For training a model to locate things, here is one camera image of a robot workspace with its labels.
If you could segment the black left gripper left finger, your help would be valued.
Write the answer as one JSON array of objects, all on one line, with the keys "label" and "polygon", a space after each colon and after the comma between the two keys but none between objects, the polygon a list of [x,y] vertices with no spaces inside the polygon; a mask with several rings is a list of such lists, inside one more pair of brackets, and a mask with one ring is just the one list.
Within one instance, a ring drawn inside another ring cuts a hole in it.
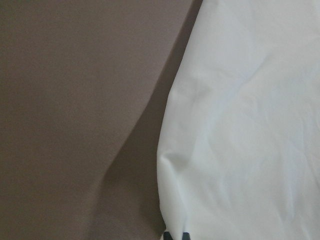
[{"label": "black left gripper left finger", "polygon": [[163,233],[163,240],[173,240],[171,234],[168,231]]}]

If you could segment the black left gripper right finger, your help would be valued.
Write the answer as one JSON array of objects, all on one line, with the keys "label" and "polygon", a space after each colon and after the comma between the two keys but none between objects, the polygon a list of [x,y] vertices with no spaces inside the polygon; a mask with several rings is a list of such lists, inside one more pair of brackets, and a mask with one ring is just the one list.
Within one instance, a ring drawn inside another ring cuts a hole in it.
[{"label": "black left gripper right finger", "polygon": [[182,234],[182,240],[191,240],[190,234],[188,232],[184,232]]}]

